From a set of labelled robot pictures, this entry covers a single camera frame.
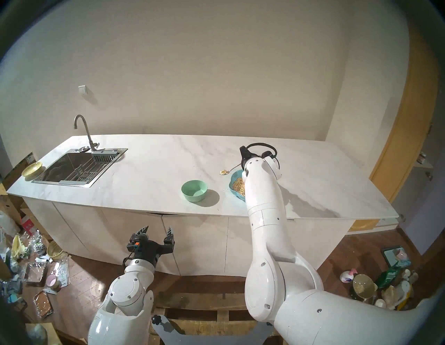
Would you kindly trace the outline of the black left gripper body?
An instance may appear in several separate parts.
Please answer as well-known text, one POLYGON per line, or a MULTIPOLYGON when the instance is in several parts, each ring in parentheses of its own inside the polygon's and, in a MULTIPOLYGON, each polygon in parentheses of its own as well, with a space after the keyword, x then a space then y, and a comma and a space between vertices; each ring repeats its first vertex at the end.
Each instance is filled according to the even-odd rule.
POLYGON ((173 245, 166 245, 166 239, 164 244, 149 239, 138 239, 135 242, 134 259, 147 261, 156 268, 160 256, 173 253, 174 247, 174 240, 173 245))

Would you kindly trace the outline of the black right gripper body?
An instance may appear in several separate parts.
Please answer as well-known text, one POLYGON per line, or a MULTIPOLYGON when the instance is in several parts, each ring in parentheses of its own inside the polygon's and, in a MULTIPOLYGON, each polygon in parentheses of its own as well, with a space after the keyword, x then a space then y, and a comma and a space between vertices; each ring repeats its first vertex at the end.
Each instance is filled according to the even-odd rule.
POLYGON ((241 146, 239 149, 241 154, 241 168, 245 169, 246 163, 254 158, 254 154, 251 153, 246 146, 241 146))

